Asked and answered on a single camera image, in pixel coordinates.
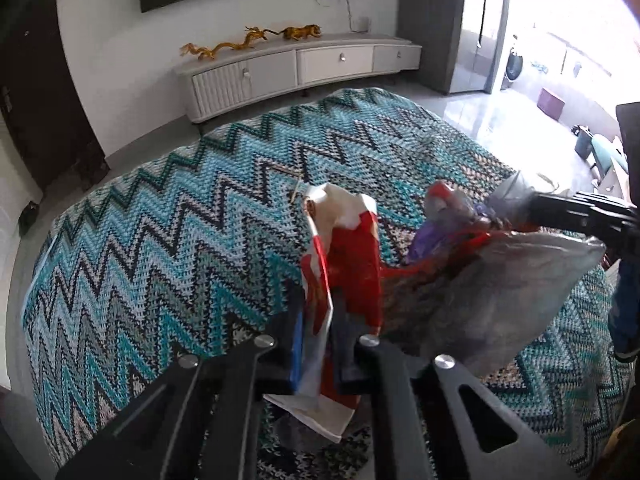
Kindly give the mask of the red white paper wrapper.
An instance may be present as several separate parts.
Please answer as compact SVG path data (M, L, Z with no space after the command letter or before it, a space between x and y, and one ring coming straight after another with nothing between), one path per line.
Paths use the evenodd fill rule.
M302 376L294 392L265 399L333 443L340 442L359 403L358 396L336 391L330 356L330 328L337 300L373 335L380 332L382 264L378 248L375 200L331 183L308 188L303 212L310 234L300 260L305 293L302 328Z

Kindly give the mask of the purple plastic wrapper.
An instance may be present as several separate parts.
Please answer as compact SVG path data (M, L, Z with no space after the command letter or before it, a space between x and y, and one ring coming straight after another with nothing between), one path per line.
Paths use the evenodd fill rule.
M424 260L477 220L475 206L469 200L446 202L443 198L427 197L423 209L425 220L414 234L405 255L405 264Z

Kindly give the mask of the clear plastic bag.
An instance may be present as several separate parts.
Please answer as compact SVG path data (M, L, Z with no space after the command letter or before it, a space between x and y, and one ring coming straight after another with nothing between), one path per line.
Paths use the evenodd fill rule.
M594 237L525 223L525 201L551 189L543 177L517 172L476 202L434 183L424 200L469 200L477 220L424 260L390 270L382 336L427 361L449 354L477 375L507 366L551 324L605 252Z

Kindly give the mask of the teal chair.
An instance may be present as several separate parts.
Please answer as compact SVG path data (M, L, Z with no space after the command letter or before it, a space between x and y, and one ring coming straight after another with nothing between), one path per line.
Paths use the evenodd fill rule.
M592 157L590 167L598 170L599 180L608 174L614 164L620 166L624 174L628 174L628 162L620 144L615 144L602 134L592 133L584 125L574 126L572 133L576 136L575 152L585 162Z

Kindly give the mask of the zigzag patterned teal blanket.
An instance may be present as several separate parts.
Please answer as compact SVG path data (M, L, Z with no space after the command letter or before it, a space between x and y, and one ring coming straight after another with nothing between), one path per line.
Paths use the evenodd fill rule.
M106 457L68 466L180 353L224 356L286 311L303 285L309 185L371 196L382 263L400 266L430 184L482 200L512 174L418 103L343 89L224 125L90 193L52 224L22 314L54 478L122 478ZM598 264L541 335L481 379L578 479L604 458L632 377L611 353L612 292ZM257 479L356 479L372 458L366 422L293 451L276 434L285 412L265 408Z

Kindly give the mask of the purple stool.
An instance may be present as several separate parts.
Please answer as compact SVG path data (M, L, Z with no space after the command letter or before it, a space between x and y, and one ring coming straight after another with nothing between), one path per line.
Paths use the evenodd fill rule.
M537 107L548 117L560 120L565 106L565 101L552 91L541 88L537 100Z

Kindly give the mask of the washing machine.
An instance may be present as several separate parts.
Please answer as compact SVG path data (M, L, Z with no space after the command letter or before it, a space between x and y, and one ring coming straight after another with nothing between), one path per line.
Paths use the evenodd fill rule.
M516 81L521 75L524 66L524 56L518 46L518 36L513 36L512 46L508 56L508 62L506 62L506 71L504 76L509 82Z

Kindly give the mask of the white TV cabinet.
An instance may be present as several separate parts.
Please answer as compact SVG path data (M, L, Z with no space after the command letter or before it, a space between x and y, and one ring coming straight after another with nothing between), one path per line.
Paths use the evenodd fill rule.
M422 48L401 38L326 35L273 39L254 49L191 61L175 74L186 116L194 124L263 100L334 82L417 70Z

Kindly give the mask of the grey refrigerator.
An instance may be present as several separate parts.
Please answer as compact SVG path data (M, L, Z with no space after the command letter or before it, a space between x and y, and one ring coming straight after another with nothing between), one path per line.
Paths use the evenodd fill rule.
M420 83L445 96L491 92L508 11L509 0L398 0L397 35L422 48Z

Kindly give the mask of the golden dragon figurine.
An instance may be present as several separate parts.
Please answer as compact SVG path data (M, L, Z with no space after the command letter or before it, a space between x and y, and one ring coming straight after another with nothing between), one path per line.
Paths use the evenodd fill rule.
M179 49L179 53L181 56L196 56L199 60L214 60L221 50L228 49L232 51L244 51L254 47L254 43L256 41L266 39L267 31L265 29L261 29L259 27L247 27L245 29L244 40L239 44L237 42L225 41L217 44L215 47L209 48L197 46L196 44L189 42Z

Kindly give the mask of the golden tiger figurine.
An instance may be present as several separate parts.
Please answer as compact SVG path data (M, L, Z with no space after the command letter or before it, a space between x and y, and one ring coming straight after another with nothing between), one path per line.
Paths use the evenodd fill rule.
M288 26L277 32L286 41L306 40L309 38L320 38L321 27L317 24L304 26Z

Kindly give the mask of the white router on cabinet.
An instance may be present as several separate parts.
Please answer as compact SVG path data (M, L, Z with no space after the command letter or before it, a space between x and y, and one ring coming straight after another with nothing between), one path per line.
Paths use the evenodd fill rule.
M370 32L371 21L368 16L358 16L353 18L350 23L350 29L356 34L367 34Z

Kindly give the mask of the dark brown entrance door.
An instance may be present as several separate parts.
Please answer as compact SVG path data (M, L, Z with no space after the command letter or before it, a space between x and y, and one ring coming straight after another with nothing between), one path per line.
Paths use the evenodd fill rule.
M42 190L76 174L80 153L98 142L70 76L56 0L23 0L11 14L1 36L1 110Z

